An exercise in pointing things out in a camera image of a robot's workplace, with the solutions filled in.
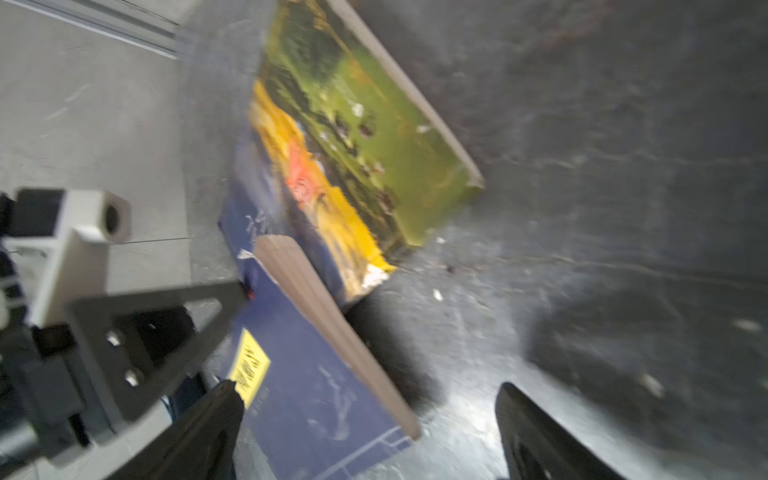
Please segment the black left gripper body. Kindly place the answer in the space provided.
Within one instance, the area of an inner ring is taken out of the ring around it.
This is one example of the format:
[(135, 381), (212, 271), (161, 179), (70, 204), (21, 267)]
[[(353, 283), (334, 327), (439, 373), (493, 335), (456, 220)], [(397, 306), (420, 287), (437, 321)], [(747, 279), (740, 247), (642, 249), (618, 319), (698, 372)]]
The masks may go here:
[(101, 409), (68, 323), (1, 329), (1, 464), (63, 460), (117, 435)]

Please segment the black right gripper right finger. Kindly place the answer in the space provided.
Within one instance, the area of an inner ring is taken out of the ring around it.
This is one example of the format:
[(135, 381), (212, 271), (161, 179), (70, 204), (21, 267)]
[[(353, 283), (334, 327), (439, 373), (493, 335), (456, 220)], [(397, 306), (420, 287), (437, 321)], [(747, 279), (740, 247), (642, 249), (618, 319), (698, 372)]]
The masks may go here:
[(495, 416), (511, 479), (621, 477), (511, 383), (499, 389)]

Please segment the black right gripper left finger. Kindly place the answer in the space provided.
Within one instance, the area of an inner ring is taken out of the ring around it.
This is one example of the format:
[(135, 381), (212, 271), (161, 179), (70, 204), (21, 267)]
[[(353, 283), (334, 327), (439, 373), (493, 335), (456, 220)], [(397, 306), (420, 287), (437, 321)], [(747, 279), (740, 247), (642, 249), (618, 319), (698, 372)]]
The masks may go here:
[(235, 383), (225, 380), (110, 477), (230, 479), (243, 415)]

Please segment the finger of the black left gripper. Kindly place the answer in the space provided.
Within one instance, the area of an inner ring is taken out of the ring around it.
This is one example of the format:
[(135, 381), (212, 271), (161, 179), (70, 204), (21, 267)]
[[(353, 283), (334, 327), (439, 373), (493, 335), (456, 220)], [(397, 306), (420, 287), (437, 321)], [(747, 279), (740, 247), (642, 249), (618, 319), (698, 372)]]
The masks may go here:
[(198, 372), (245, 303), (238, 281), (72, 303), (68, 323), (107, 421), (138, 420)]

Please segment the Animal Farm colourful book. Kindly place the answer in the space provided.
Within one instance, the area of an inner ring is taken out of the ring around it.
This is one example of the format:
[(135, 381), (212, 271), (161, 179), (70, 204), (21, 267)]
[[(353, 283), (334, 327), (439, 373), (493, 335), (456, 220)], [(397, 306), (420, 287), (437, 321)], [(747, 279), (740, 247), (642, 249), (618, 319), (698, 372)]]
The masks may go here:
[(484, 185), (348, 2), (277, 4), (219, 220), (239, 265), (289, 236), (349, 308)]

